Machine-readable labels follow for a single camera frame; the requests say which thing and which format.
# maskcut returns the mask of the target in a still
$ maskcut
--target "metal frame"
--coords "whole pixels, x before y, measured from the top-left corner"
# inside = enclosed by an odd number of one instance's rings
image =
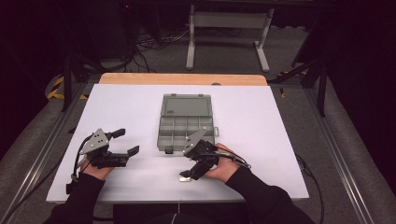
[[[320,115],[320,112],[316,107],[316,96],[314,94],[314,91],[311,89],[305,89],[304,92],[309,104],[311,105],[315,113],[317,122],[324,136],[327,139],[327,143],[330,149],[330,155],[332,156],[332,160],[334,161],[335,167],[337,168],[338,174],[341,177],[341,180],[346,189],[346,193],[348,194],[349,199],[352,202],[353,208],[355,209],[356,215],[358,216],[360,223],[374,223],[370,212],[368,211],[368,208],[361,196],[359,188],[356,185],[355,179],[353,178],[352,173],[350,173],[349,168],[347,167],[347,163],[344,160],[344,157],[340,151],[340,148],[338,147],[334,136],[332,135],[332,130],[330,129],[327,120]]]
[[[190,43],[187,52],[187,70],[194,66],[195,37],[194,29],[199,27],[228,27],[228,28],[250,28],[261,29],[261,38],[255,41],[254,46],[259,56],[263,72],[269,72],[270,67],[262,49],[268,30],[271,25],[274,10],[269,9],[267,13],[225,13],[225,12],[195,12],[195,6],[190,11]]]

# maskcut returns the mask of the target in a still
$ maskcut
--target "black cable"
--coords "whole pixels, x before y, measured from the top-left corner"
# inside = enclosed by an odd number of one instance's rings
[[[311,169],[308,167],[308,165],[306,164],[306,162],[303,160],[303,158],[299,155],[297,155],[296,153],[294,153],[296,158],[297,158],[297,162],[299,162],[299,164],[302,167],[302,171],[304,171],[304,173],[306,175],[308,175],[309,177],[311,177],[314,182],[315,185],[317,186],[318,189],[318,194],[319,194],[319,198],[320,198],[320,221],[319,224],[323,223],[323,219],[324,219],[324,202],[323,202],[323,195],[319,186],[319,183],[317,181],[317,179],[315,178],[314,174],[312,173]]]
[[[240,29],[234,29],[234,30],[237,30],[236,34],[228,33],[228,32],[226,32],[224,30],[224,28],[217,28],[216,30],[219,31],[220,33],[223,33],[225,35],[229,35],[229,36],[232,36],[232,37],[239,36],[242,33],[242,29],[241,28]]]
[[[94,221],[114,221],[113,217],[93,217]]]

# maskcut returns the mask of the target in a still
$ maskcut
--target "floor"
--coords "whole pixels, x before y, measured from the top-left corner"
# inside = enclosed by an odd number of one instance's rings
[[[196,36],[192,71],[185,69],[188,35],[181,36],[182,32],[176,35],[177,41],[166,48],[151,49],[143,55],[149,69],[159,73],[262,74],[272,79],[281,71],[289,71],[307,32],[302,28],[270,29],[264,52],[271,71],[266,74],[252,47],[258,33],[257,30],[200,31]],[[136,62],[145,64],[138,56]],[[103,66],[117,63],[103,61]],[[146,72],[147,69],[130,63],[120,71]],[[48,89],[56,78],[54,74]],[[88,95],[99,78],[100,75],[92,75],[87,84],[75,83],[75,95]],[[396,223],[395,197],[338,101],[330,80],[326,90],[326,118],[319,116],[315,107],[317,87],[304,90],[298,85],[299,80],[294,77],[271,87],[294,151],[304,158],[318,180],[323,195],[323,223]],[[85,104],[86,100],[76,100],[62,113],[63,100],[51,98],[21,133],[0,162],[0,214],[4,215],[26,195],[62,157],[73,136],[69,131],[77,127]],[[46,203],[46,196],[54,175],[55,172],[44,180],[8,223],[42,223],[50,215],[55,204]],[[319,223],[318,189],[309,176],[304,175],[304,180],[310,198],[295,203]],[[95,215],[112,217],[112,204],[97,204]]]

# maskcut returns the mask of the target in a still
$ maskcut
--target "cable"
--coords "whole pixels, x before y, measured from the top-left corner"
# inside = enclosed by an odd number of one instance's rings
[[[297,158],[297,162],[299,162],[300,166],[301,166],[301,170],[308,175],[309,177],[311,177],[314,182],[315,185],[317,186],[318,189],[318,194],[319,194],[319,198],[320,198],[320,222],[319,224],[323,223],[323,219],[324,219],[324,202],[323,202],[323,195],[319,186],[319,183],[317,181],[317,179],[315,178],[314,174],[312,173],[311,169],[308,167],[308,165],[306,164],[306,162],[303,160],[303,158],[301,156],[299,156],[298,154],[294,153],[296,158]]]
[[[242,33],[242,29],[241,29],[241,28],[239,28],[239,29],[233,29],[233,30],[236,30],[236,34],[228,33],[228,32],[226,31],[226,30],[228,30],[228,29],[225,29],[225,28],[217,28],[216,30],[219,31],[220,33],[223,33],[223,34],[225,34],[225,35],[229,35],[229,36],[232,36],[232,37],[239,36],[239,35]]]

